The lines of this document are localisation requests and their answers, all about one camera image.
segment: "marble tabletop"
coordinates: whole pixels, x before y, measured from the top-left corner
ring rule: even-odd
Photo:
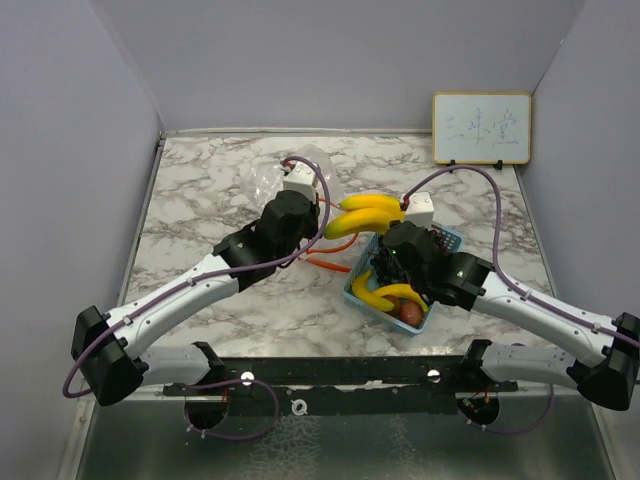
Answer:
[[[347,193],[399,195],[435,171],[429,136],[237,136],[167,139],[129,282],[133,301],[182,273],[225,235],[256,218],[252,172],[287,155],[330,159]],[[549,292],[538,244],[512,167],[489,168],[503,200],[502,267]],[[495,202],[482,176],[457,171],[428,186],[434,220],[465,236],[464,250],[491,258]],[[327,260],[352,265],[354,246]],[[346,303],[346,275],[295,262],[248,290],[205,308],[158,345],[206,341],[222,356],[359,356],[464,353],[472,339],[545,342],[503,320],[438,305],[415,337]]]

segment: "banana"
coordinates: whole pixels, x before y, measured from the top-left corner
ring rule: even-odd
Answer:
[[[394,285],[387,285],[386,287],[380,287],[377,290],[371,292],[372,295],[376,295],[380,298],[385,295],[393,295],[398,298],[406,298],[407,300],[411,300],[412,302],[416,302],[422,308],[422,311],[427,313],[429,311],[429,307],[422,297],[413,291],[411,285],[408,283],[396,283]]]
[[[324,238],[335,240],[357,232],[384,234],[389,231],[389,223],[403,218],[404,212],[400,209],[392,213],[379,208],[360,208],[343,213],[329,222],[324,230]]]
[[[385,298],[378,297],[377,295],[372,295],[369,290],[367,290],[367,280],[371,276],[372,270],[367,270],[367,272],[363,273],[351,284],[351,290],[353,294],[362,300],[365,303],[368,303],[373,308],[377,308],[383,312],[390,312],[393,310],[393,303]]]
[[[379,208],[392,213],[400,211],[400,200],[381,193],[363,193],[352,195],[340,202],[340,208],[347,211],[361,208]]]

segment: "whiteboard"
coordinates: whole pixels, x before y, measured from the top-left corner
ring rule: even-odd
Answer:
[[[528,93],[436,93],[433,97],[437,163],[527,163],[530,137]]]

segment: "wall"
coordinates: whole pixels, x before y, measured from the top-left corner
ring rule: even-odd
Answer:
[[[0,16],[0,477],[54,478],[75,315],[112,306],[155,111],[84,0]]]
[[[532,91],[584,0],[95,0],[169,129],[430,128],[438,90]]]
[[[587,2],[534,96],[522,172],[558,296],[614,316],[640,315],[639,22],[637,0]],[[635,397],[619,417],[630,453]]]

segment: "basket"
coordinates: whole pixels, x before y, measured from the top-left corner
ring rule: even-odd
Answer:
[[[434,224],[432,225],[432,228],[437,230],[442,235],[443,245],[447,249],[447,252],[454,253],[459,251],[462,248],[462,245],[464,243],[464,237],[462,236],[462,234],[456,232],[455,230],[451,230],[449,228],[446,228],[440,225]],[[371,241],[369,242],[367,247],[364,249],[364,251],[360,255],[360,258],[358,258],[358,262],[351,269],[351,273],[349,273],[349,276],[347,277],[347,281],[344,285],[344,289],[343,289],[344,296],[348,302],[353,303],[359,309],[367,312],[371,317],[377,320],[380,320],[382,322],[385,322],[389,324],[392,328],[399,330],[401,332],[408,333],[410,335],[417,335],[425,329],[427,325],[427,320],[429,319],[429,316],[433,313],[435,304],[431,304],[429,306],[429,311],[425,313],[424,318],[422,319],[422,323],[420,324],[419,327],[416,328],[416,327],[412,327],[411,325],[407,325],[406,323],[398,320],[395,317],[392,317],[391,315],[388,315],[385,312],[381,312],[380,310],[373,308],[371,305],[357,298],[351,290],[351,284],[353,283],[353,281],[357,277],[365,273],[367,270],[372,269],[371,259],[374,257],[374,255],[376,255],[376,253],[378,253],[379,238],[380,238],[380,235],[378,234],[374,235],[371,238]],[[374,270],[373,274],[369,278],[369,281],[367,282],[367,288],[369,290],[375,290],[378,287],[379,287],[378,278]]]

